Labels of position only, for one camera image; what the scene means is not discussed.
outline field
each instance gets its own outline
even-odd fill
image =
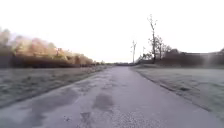
[[[224,70],[135,68],[142,76],[183,96],[224,121]]]
[[[105,68],[1,69],[0,108],[71,84]]]

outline tree line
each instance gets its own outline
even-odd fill
[[[152,36],[149,44],[152,47],[148,53],[143,53],[137,63],[161,64],[167,66],[217,66],[224,65],[224,48],[212,53],[187,53],[173,49],[163,43],[162,38],[155,33],[156,22],[150,15],[147,18],[150,23]]]
[[[100,64],[84,54],[57,48],[39,38],[12,37],[9,30],[0,30],[0,67],[57,68]]]

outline wet road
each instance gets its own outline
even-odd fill
[[[211,113],[128,67],[0,110],[0,128],[223,128]]]

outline overcast sky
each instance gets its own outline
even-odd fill
[[[156,35],[185,52],[224,47],[223,0],[0,0],[0,26],[39,37],[94,60],[130,62],[150,49],[147,17],[158,20]]]

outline asphalt road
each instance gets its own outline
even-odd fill
[[[214,115],[115,67],[0,110],[0,128],[223,128]]]

